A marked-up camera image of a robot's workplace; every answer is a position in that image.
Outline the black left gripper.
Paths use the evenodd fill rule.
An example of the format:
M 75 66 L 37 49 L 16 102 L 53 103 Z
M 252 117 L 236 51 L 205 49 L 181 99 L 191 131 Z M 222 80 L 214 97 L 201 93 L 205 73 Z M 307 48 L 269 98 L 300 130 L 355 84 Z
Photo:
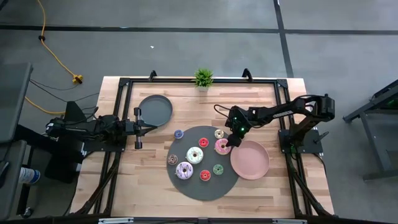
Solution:
M 141 136 L 145 136 L 148 132 L 151 132 L 157 128 L 156 125 L 148 124 L 144 120 L 140 120 L 141 109 L 138 107 L 134 108 L 135 121 L 130 121 L 126 119 L 124 121 L 124 132 L 126 136 L 135 136 L 136 140 L 134 142 L 135 149 L 142 148 Z

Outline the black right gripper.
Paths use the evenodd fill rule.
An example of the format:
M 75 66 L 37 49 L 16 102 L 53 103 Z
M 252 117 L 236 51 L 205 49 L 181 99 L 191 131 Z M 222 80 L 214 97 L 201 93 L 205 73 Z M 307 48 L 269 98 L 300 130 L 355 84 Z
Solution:
M 231 107 L 225 126 L 232 131 L 232 134 L 227 138 L 228 142 L 226 145 L 240 146 L 245 134 L 248 133 L 251 128 L 251 124 L 248 121 L 248 112 L 238 106 Z

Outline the large pink iced donut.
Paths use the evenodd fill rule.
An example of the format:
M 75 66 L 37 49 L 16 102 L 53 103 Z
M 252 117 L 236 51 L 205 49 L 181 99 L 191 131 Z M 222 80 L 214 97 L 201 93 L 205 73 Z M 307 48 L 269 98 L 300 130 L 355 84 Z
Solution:
M 226 138 L 218 139 L 215 142 L 215 151 L 220 155 L 227 155 L 231 151 L 231 146 L 227 146 L 228 140 Z

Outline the large white iced donut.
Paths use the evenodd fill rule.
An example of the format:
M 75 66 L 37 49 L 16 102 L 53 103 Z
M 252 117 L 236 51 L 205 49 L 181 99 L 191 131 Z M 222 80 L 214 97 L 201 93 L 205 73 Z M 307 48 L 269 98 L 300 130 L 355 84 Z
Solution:
M 191 164 L 199 164 L 203 160 L 203 151 L 199 147 L 191 147 L 186 153 L 186 159 Z

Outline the large purple iced donut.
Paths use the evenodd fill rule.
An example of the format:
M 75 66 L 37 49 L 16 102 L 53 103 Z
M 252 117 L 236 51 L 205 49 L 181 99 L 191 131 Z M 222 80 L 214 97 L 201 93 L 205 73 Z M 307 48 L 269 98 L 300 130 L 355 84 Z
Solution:
M 179 179 L 187 180 L 193 175 L 193 166 L 189 162 L 181 162 L 177 165 L 175 174 Z

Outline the grey round plate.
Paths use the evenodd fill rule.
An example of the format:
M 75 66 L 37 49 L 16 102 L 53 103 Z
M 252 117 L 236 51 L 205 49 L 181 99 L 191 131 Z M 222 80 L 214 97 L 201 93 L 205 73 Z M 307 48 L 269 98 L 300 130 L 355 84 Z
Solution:
M 173 107 L 171 101 L 163 95 L 151 95 L 143 99 L 139 108 L 141 118 L 154 126 L 162 126 L 172 117 Z

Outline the pink round plate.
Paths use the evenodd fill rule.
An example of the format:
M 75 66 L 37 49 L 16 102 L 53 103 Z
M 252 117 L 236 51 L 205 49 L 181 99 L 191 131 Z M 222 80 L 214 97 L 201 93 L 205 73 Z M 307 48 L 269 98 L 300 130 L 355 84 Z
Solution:
M 266 148 L 256 141 L 243 141 L 230 154 L 233 170 L 247 180 L 260 179 L 267 174 L 270 157 Z

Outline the round grey woven placemat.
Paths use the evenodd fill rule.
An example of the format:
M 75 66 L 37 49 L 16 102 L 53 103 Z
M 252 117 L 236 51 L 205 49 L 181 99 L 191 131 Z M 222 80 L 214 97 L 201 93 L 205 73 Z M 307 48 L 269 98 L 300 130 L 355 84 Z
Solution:
M 174 166 L 167 164 L 167 173 L 174 187 L 187 197 L 202 201 L 216 200 L 227 194 L 238 180 L 238 174 L 235 173 L 230 162 L 230 155 L 220 155 L 215 151 L 216 130 L 217 128 L 213 126 L 196 126 L 185 130 L 183 138 L 175 139 L 171 144 L 168 155 L 175 154 L 178 157 L 177 164 L 179 164 L 187 161 L 187 151 L 191 147 L 198 147 L 199 139 L 207 138 L 209 140 L 209 145 L 202 149 L 203 160 L 199 164 L 192 165 L 193 175 L 189 179 L 179 179 L 175 174 L 177 164 Z M 222 175 L 213 173 L 215 164 L 223 166 L 224 172 Z M 202 170 L 211 172 L 209 181 L 205 182 L 200 179 Z

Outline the green plant in white pot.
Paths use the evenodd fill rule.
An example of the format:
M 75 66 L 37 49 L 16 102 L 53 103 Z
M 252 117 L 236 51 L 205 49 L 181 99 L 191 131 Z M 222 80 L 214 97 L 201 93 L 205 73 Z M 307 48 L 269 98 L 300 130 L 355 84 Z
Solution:
M 199 91 L 208 91 L 213 84 L 213 71 L 207 68 L 199 68 L 194 73 L 195 86 Z

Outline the black slanted panel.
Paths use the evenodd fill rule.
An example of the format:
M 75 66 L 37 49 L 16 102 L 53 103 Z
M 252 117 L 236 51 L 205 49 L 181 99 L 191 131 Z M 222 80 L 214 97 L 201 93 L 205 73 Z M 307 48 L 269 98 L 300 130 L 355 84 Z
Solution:
M 65 110 L 65 115 L 61 121 L 77 122 L 85 118 L 83 111 L 74 102 L 69 101 Z M 60 147 L 55 148 L 55 153 L 45 169 L 45 176 L 49 179 L 59 180 L 70 184 L 76 175 L 76 168 L 81 164 L 84 155 L 81 152 L 83 143 L 71 134 L 57 135 L 57 144 Z

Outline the white bottle with blue cap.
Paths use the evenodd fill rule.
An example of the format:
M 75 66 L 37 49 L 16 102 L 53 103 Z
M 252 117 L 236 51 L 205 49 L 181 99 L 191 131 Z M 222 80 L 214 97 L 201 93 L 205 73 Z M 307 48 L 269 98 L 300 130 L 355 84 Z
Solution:
M 40 179 L 40 171 L 30 168 L 21 167 L 19 174 L 19 183 L 35 184 Z

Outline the grey desk top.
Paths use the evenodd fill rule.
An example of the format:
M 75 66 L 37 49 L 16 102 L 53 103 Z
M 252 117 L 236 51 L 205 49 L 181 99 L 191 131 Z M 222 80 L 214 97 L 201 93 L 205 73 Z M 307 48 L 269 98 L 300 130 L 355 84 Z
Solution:
M 8 162 L 4 184 L 0 187 L 0 221 L 10 216 L 26 147 L 25 141 L 0 144 L 0 170 L 3 167 L 1 162 Z
M 0 143 L 13 140 L 29 84 L 32 65 L 0 65 Z

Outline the black metal stand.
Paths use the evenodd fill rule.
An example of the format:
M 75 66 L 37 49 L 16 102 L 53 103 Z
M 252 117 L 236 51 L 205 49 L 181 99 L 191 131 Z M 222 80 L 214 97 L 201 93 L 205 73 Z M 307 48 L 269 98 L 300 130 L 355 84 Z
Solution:
M 343 117 L 351 123 L 359 118 L 370 148 L 376 158 L 378 171 L 363 175 L 363 180 L 398 177 L 398 165 L 391 154 L 398 154 L 398 79 L 377 91 L 369 102 Z

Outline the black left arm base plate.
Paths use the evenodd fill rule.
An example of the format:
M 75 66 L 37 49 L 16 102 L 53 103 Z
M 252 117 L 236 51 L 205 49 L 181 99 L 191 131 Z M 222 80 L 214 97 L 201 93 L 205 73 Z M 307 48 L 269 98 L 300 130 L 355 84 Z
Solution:
M 126 147 L 127 137 L 115 141 L 85 141 L 84 150 L 87 152 L 123 152 Z

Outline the silver metal bracket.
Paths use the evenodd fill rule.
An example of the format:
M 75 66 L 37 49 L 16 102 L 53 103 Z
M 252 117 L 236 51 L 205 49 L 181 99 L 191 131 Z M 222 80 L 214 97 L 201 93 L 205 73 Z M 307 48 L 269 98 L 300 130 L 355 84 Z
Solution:
M 272 224 L 308 224 L 306 220 L 298 219 L 273 219 Z
M 98 224 L 130 224 L 134 223 L 133 217 L 100 218 Z

